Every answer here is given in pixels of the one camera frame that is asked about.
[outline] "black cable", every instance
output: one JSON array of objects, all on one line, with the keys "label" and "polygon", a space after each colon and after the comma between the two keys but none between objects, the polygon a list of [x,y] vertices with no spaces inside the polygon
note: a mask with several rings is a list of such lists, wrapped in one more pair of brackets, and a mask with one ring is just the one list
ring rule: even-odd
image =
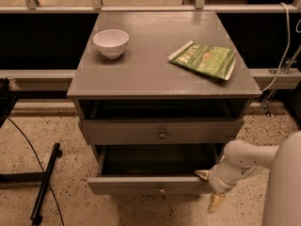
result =
[{"label": "black cable", "polygon": [[[29,146],[31,147],[33,153],[35,154],[35,156],[36,156],[36,158],[37,158],[37,160],[38,160],[38,163],[39,163],[39,165],[40,165],[40,168],[41,168],[42,172],[45,173],[45,170],[44,170],[42,164],[40,163],[40,160],[39,160],[39,157],[38,157],[38,155],[37,155],[37,153],[36,153],[36,150],[34,149],[33,145],[31,144],[31,142],[30,142],[30,140],[28,139],[28,137],[26,136],[26,134],[20,129],[20,127],[19,127],[19,126],[18,126],[11,118],[9,118],[8,116],[5,116],[5,117],[6,117],[6,118],[7,118],[7,119],[8,119],[8,120],[9,120],[9,121],[10,121],[10,122],[11,122],[18,130],[19,130],[19,132],[20,132],[20,133],[24,136],[24,138],[27,140]],[[60,207],[59,207],[59,205],[58,205],[58,201],[57,201],[56,196],[55,196],[55,192],[54,192],[54,190],[53,190],[53,188],[51,187],[50,184],[49,184],[49,187],[50,187],[50,190],[51,190],[51,192],[52,192],[52,194],[53,194],[53,196],[54,196],[55,204],[56,204],[57,211],[58,211],[58,214],[59,214],[59,216],[60,216],[60,220],[61,220],[61,222],[62,222],[62,225],[65,226],[64,219],[63,219],[62,213],[61,213],[61,211],[60,211]]]}]

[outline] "floor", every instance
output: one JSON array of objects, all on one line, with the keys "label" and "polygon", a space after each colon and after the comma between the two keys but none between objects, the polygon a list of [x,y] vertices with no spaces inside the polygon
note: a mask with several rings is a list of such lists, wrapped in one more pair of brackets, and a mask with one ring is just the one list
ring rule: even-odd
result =
[{"label": "floor", "polygon": [[[258,104],[245,116],[239,139],[257,145],[279,144],[300,128],[283,103],[271,104],[266,117]],[[96,175],[97,163],[77,126],[70,101],[20,101],[10,118],[32,142],[46,167],[53,145],[61,144],[63,155],[55,164],[51,185],[66,226],[76,225],[191,225],[260,226],[268,170],[238,183],[217,212],[207,213],[209,194],[100,196],[92,194],[87,178]],[[24,137],[6,120],[0,129],[0,172],[40,171]],[[2,226],[31,225],[37,186],[2,186],[0,222]],[[41,225],[62,225],[50,191],[41,209]]]}]

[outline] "nightstand top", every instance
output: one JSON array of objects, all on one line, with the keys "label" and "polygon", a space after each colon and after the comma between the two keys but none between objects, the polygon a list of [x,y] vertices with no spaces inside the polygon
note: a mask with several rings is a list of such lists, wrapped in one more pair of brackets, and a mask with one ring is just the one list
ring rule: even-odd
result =
[{"label": "nightstand top", "polygon": [[[105,29],[129,36],[118,59],[102,56],[93,36]],[[168,62],[188,41],[232,48],[236,62],[229,81],[192,73]],[[90,35],[69,98],[255,98],[261,91],[215,12],[101,12]]]}]

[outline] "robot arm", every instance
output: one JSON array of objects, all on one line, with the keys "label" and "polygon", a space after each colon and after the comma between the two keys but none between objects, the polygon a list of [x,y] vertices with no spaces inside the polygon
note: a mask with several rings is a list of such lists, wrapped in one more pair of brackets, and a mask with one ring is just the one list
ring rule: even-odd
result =
[{"label": "robot arm", "polygon": [[271,169],[278,146],[255,146],[233,140],[224,149],[225,158],[208,171],[209,183],[216,194],[229,192],[236,183]]},{"label": "robot arm", "polygon": [[270,169],[262,226],[300,226],[301,208],[301,131],[280,146],[259,147],[234,140],[225,147],[225,158],[209,171],[196,174],[209,180],[214,191],[209,208],[214,212],[225,200],[225,193],[239,180]]}]

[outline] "black stand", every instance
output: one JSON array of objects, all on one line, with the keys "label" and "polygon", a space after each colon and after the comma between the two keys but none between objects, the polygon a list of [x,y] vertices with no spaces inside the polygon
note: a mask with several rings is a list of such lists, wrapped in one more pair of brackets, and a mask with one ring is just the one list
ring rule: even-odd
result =
[{"label": "black stand", "polygon": [[62,151],[59,150],[59,146],[60,146],[59,143],[55,144],[48,162],[47,170],[45,172],[0,174],[0,184],[41,182],[40,191],[36,199],[36,203],[32,211],[32,215],[30,217],[33,225],[40,225],[42,221],[42,216],[40,215],[40,209],[49,185],[53,168],[55,166],[56,158],[62,155]]}]

